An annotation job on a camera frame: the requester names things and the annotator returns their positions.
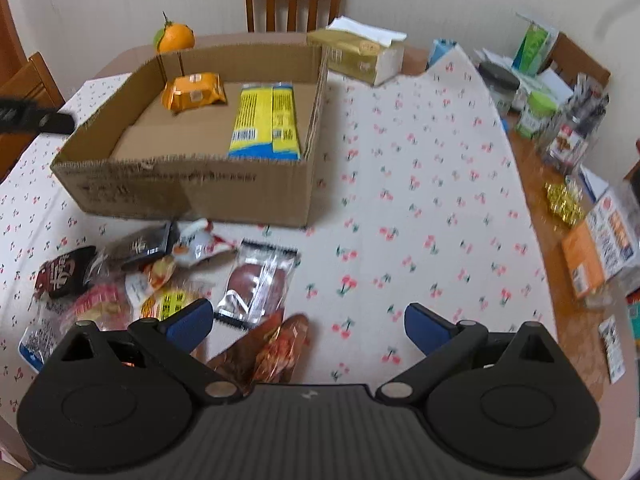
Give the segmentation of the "black red beef snack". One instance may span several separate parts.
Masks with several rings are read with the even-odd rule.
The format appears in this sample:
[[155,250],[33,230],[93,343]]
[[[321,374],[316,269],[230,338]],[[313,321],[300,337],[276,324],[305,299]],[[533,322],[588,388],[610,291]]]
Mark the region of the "black red beef snack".
[[85,277],[96,246],[76,248],[40,266],[35,282],[35,297],[60,299],[77,296],[86,289]]

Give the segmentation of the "cardboard box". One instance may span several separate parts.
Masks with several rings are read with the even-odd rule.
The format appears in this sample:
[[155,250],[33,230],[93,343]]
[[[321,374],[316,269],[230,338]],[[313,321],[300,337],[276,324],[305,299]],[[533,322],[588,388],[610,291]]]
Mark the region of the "cardboard box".
[[[227,103],[179,114],[165,84],[214,73]],[[301,228],[309,219],[328,54],[308,44],[222,44],[162,54],[133,72],[51,162],[87,214]],[[244,84],[292,84],[297,160],[229,155]]]

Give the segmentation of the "dark jerky clear packet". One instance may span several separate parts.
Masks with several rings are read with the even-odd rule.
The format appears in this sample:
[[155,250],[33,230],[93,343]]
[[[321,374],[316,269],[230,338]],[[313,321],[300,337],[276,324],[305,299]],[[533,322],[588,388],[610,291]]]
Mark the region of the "dark jerky clear packet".
[[166,222],[115,240],[98,250],[88,266],[85,283],[93,285],[141,270],[147,264],[168,256],[177,238],[175,222]]

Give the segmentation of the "sausage clear packet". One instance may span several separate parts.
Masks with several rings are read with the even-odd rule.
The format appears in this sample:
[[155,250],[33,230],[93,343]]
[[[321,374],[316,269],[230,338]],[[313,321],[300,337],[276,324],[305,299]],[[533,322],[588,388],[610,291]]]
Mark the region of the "sausage clear packet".
[[299,259],[297,249],[242,240],[224,296],[214,307],[216,320],[243,330],[259,325],[283,307]]

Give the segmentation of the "yellow blue snack bag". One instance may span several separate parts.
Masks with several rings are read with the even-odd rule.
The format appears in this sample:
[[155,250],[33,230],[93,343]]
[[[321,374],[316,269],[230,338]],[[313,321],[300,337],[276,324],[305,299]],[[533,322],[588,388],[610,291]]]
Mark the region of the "yellow blue snack bag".
[[292,84],[246,84],[240,92],[228,155],[234,158],[299,160]]

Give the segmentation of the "orange snack packet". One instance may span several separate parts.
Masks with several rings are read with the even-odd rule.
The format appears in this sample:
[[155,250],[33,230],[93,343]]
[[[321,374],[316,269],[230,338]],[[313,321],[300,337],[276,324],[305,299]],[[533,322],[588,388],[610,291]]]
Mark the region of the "orange snack packet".
[[177,77],[166,84],[160,100],[163,107],[174,114],[227,103],[224,85],[220,76],[215,73],[197,73]]

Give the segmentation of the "gold wrapped candies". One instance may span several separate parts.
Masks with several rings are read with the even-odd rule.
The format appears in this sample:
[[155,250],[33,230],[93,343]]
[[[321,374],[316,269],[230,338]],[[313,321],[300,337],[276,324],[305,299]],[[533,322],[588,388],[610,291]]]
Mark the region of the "gold wrapped candies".
[[574,179],[566,177],[561,183],[544,185],[550,212],[571,228],[585,218],[582,191]]

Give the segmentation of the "orange fruit with leaf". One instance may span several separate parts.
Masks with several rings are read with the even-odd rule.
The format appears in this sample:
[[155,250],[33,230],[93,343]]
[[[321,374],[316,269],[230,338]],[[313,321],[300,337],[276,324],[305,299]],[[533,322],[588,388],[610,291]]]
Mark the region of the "orange fruit with leaf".
[[156,53],[166,53],[178,50],[192,49],[195,46],[195,36],[189,26],[171,21],[163,13],[164,24],[153,38]]

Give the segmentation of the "orange foil snack bag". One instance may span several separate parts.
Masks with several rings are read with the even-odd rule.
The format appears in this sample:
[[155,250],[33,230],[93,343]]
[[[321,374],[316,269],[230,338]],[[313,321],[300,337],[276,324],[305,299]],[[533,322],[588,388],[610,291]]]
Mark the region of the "orange foil snack bag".
[[207,366],[233,382],[243,394],[258,384],[288,384],[308,339],[309,320],[279,309],[249,330]]

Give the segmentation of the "yellow rice cracker pack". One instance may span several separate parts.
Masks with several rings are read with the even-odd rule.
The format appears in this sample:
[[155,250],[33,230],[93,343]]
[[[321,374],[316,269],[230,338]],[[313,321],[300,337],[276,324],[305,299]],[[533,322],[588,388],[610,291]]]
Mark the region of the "yellow rice cracker pack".
[[198,299],[211,300],[215,286],[208,281],[192,278],[180,270],[174,258],[167,256],[128,273],[124,289],[134,320],[170,318]]

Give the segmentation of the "gold tissue box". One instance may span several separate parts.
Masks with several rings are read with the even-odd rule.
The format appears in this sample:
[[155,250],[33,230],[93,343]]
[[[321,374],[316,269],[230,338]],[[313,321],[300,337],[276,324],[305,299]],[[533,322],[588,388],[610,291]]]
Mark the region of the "gold tissue box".
[[329,70],[378,87],[400,73],[407,35],[340,16],[306,39],[328,51]]

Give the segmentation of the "white blue snack packet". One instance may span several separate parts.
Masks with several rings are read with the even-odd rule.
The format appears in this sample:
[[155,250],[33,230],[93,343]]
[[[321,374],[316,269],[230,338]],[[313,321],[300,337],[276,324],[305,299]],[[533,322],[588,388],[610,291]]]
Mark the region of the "white blue snack packet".
[[44,309],[26,327],[17,350],[23,360],[39,373],[62,338],[61,315]]

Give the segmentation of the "black lid jar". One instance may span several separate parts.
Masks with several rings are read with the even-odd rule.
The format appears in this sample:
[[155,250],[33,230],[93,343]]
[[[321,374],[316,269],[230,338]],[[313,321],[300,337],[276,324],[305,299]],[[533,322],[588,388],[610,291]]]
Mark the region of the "black lid jar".
[[489,61],[480,62],[477,71],[494,101],[498,114],[506,117],[520,88],[520,80],[510,70]]

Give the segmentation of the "pink snack packet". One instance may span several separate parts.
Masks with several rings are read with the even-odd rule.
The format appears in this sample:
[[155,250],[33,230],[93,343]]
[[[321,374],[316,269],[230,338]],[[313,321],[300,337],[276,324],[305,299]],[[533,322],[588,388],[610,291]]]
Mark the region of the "pink snack packet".
[[80,321],[91,321],[99,330],[124,330],[131,319],[124,285],[119,282],[100,283],[82,294],[61,316],[60,333],[65,335]]

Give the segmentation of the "clear jar with sachets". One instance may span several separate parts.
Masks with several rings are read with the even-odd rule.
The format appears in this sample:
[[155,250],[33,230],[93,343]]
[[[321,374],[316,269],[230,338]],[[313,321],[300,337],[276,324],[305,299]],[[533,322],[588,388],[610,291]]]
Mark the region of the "clear jar with sachets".
[[579,73],[572,97],[551,118],[538,141],[541,160],[562,176],[571,174],[591,148],[609,102],[597,79]]

